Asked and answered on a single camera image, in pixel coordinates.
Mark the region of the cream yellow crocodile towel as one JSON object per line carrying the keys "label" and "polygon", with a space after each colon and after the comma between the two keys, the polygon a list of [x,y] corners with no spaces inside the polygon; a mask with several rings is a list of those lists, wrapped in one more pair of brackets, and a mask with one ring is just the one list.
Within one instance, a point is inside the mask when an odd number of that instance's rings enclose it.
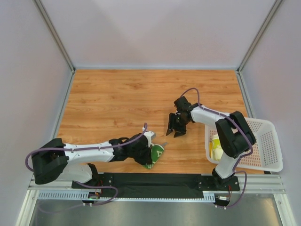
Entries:
{"label": "cream yellow crocodile towel", "polygon": [[212,136],[212,139],[209,143],[209,154],[210,158],[215,161],[220,161],[223,154],[223,149],[217,134]]}

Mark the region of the white plastic basket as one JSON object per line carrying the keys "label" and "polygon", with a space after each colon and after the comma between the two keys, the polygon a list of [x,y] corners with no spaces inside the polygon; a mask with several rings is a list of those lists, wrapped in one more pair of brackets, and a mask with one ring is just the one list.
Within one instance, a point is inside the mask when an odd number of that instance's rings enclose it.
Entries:
{"label": "white plastic basket", "polygon": [[[245,119],[255,136],[256,142],[251,150],[241,157],[236,168],[280,172],[283,169],[283,158],[275,126],[267,120],[247,117]],[[209,156],[209,142],[215,134],[217,134],[215,127],[205,126],[207,159],[218,164],[220,161],[212,160]]]}

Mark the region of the green patterned towel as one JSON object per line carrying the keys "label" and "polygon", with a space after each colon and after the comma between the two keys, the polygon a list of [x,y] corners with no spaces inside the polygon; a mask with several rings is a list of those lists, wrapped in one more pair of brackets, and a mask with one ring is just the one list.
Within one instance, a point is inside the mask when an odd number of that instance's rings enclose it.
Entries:
{"label": "green patterned towel", "polygon": [[167,142],[163,144],[151,143],[150,147],[146,149],[146,152],[143,155],[142,165],[146,169],[152,169],[161,155],[164,153],[167,144]]}

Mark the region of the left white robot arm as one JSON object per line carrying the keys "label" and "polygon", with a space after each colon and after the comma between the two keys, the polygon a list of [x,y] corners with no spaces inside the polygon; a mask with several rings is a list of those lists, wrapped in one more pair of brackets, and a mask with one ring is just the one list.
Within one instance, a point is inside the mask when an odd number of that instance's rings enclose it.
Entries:
{"label": "left white robot arm", "polygon": [[131,138],[114,138],[90,145],[65,144],[61,138],[55,138],[28,158],[32,160],[31,170],[38,185],[57,179],[84,184],[96,178],[94,162],[115,162],[132,158],[141,165],[151,164],[152,140],[155,136],[153,131],[146,131]]}

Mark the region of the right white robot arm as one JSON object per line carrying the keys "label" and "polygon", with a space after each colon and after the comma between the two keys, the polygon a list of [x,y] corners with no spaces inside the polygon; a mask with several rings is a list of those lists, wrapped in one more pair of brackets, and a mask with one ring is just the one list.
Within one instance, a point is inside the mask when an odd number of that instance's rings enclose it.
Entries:
{"label": "right white robot arm", "polygon": [[215,127],[223,150],[220,162],[212,171],[214,183],[221,187],[228,184],[242,156],[251,150],[256,142],[245,117],[239,111],[222,113],[195,103],[191,104],[182,96],[174,101],[175,113],[169,114],[166,135],[174,137],[186,134],[186,125],[202,123]]}

